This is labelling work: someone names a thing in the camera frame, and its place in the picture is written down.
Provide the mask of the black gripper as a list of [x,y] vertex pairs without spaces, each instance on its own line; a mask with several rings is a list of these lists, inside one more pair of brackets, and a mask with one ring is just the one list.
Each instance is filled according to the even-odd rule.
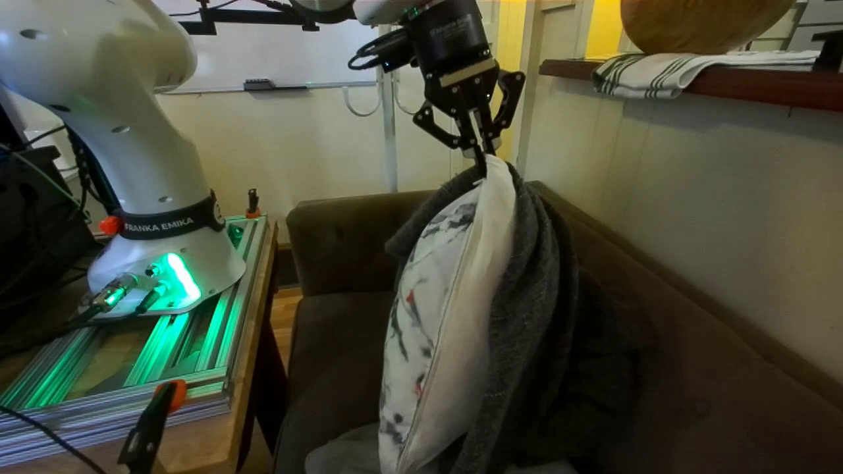
[[[477,158],[477,140],[466,111],[490,103],[490,90],[469,76],[469,71],[487,71],[490,61],[490,42],[477,0],[424,0],[403,13],[403,26],[414,47],[414,63],[424,76],[424,97],[440,111],[453,111],[456,129],[443,129],[429,103],[414,113],[414,124],[445,147]],[[501,147],[501,134],[516,116],[524,74],[498,71],[495,87],[501,103],[487,126],[490,153]]]

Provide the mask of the aluminium rail robot base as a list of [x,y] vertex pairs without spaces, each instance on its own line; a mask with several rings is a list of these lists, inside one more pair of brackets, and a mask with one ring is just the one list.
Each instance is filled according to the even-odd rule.
[[234,219],[229,232],[245,258],[234,287],[192,313],[100,319],[32,356],[5,358],[0,406],[108,469],[153,392],[182,379],[187,400],[166,419],[158,469],[234,474],[277,229],[266,219]]

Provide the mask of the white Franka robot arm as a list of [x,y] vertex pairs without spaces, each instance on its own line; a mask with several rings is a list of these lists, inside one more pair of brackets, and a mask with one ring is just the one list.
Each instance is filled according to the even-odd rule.
[[[308,24],[387,32],[353,71],[416,66],[414,124],[485,163],[524,76],[493,58],[477,0],[290,0]],[[195,74],[195,50],[153,0],[0,0],[0,84],[63,119],[116,195],[111,242],[87,287],[103,316],[187,313],[245,277],[195,145],[158,97]]]

